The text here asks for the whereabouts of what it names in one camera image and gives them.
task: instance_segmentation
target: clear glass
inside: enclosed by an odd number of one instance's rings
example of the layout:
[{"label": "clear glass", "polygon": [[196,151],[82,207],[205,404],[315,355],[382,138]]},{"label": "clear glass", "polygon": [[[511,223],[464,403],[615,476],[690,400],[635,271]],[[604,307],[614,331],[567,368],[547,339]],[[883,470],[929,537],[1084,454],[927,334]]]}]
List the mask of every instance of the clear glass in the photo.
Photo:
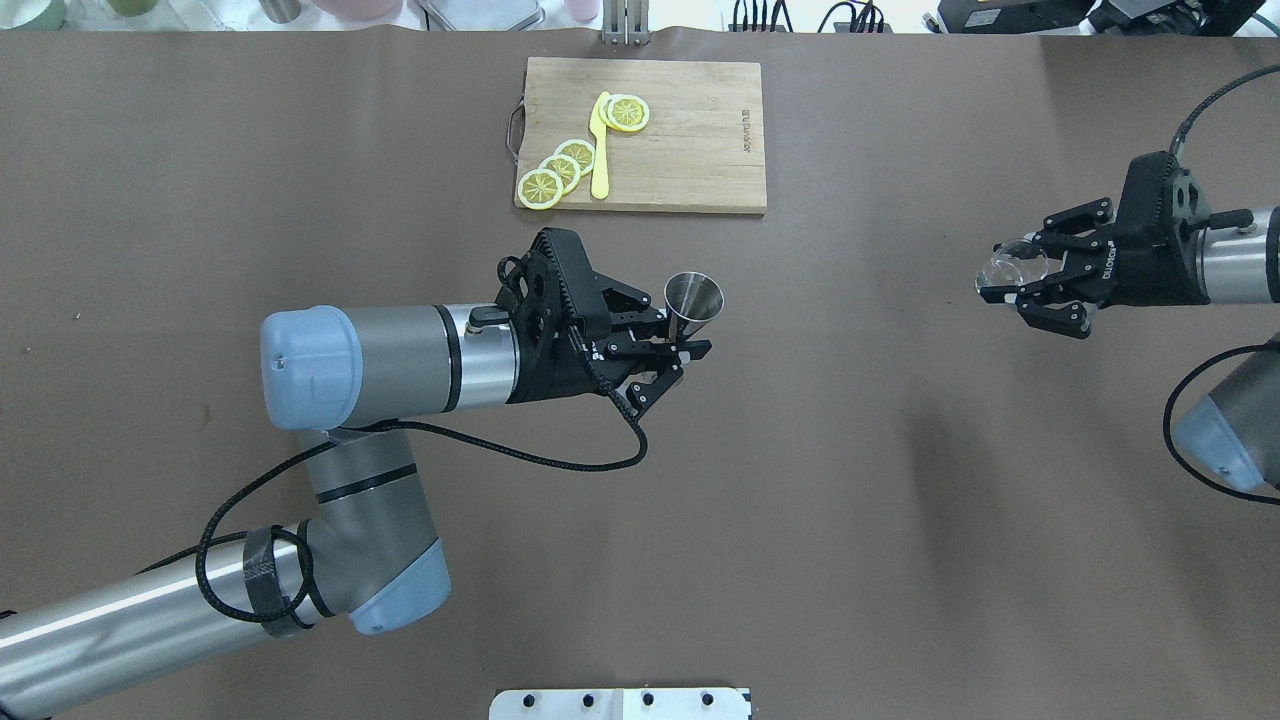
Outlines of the clear glass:
[{"label": "clear glass", "polygon": [[978,272],[974,283],[984,287],[1021,286],[1042,281],[1053,272],[1055,261],[1044,255],[1044,249],[1029,240],[1010,240],[996,249],[987,264]]}]

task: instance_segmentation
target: light blue joint cap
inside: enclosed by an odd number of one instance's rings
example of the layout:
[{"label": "light blue joint cap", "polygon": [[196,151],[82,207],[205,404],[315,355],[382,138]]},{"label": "light blue joint cap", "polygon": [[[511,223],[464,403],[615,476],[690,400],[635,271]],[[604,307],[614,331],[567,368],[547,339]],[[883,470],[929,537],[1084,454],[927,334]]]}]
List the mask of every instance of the light blue joint cap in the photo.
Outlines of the light blue joint cap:
[{"label": "light blue joint cap", "polygon": [[1224,483],[1240,492],[1266,484],[1231,424],[1213,398],[1204,396],[1174,425],[1174,441]]},{"label": "light blue joint cap", "polygon": [[283,430],[328,430],[351,416],[365,372],[356,327],[329,305],[262,323],[262,395]]},{"label": "light blue joint cap", "polygon": [[444,605],[453,584],[444,565],[444,548],[435,538],[426,552],[378,591],[378,594],[351,611],[351,621],[365,635],[376,635],[421,620]]}]

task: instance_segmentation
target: metal jigger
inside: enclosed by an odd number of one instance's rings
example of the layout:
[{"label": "metal jigger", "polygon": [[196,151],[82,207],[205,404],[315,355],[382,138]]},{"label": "metal jigger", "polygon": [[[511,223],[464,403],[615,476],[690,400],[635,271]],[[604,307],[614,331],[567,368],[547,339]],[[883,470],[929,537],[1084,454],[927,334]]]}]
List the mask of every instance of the metal jigger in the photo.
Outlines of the metal jigger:
[{"label": "metal jigger", "polygon": [[678,273],[663,290],[667,301],[667,340],[680,342],[716,319],[724,307],[724,293],[701,273]]}]

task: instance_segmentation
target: metal bracket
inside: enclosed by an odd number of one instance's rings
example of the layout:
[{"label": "metal bracket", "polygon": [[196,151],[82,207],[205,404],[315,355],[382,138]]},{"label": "metal bracket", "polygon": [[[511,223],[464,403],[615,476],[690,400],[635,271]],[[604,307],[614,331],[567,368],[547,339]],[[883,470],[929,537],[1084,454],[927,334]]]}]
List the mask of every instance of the metal bracket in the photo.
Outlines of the metal bracket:
[{"label": "metal bracket", "polygon": [[746,688],[595,688],[504,691],[489,720],[749,720]]},{"label": "metal bracket", "polygon": [[649,45],[649,0],[604,0],[600,18],[605,45]]}]

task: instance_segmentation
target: velcro strap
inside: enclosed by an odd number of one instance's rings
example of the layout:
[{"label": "velcro strap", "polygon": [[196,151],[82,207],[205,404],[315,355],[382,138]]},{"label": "velcro strap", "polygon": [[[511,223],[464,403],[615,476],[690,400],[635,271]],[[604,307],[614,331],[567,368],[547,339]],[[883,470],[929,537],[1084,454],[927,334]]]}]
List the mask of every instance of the velcro strap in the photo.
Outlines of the velcro strap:
[{"label": "velcro strap", "polygon": [[[280,575],[275,569],[274,530],[279,525],[255,528],[244,536],[244,592],[253,612],[279,612],[288,606],[288,597],[280,588]],[[273,638],[288,638],[306,630],[307,625],[293,612],[262,623],[262,629]]]}]

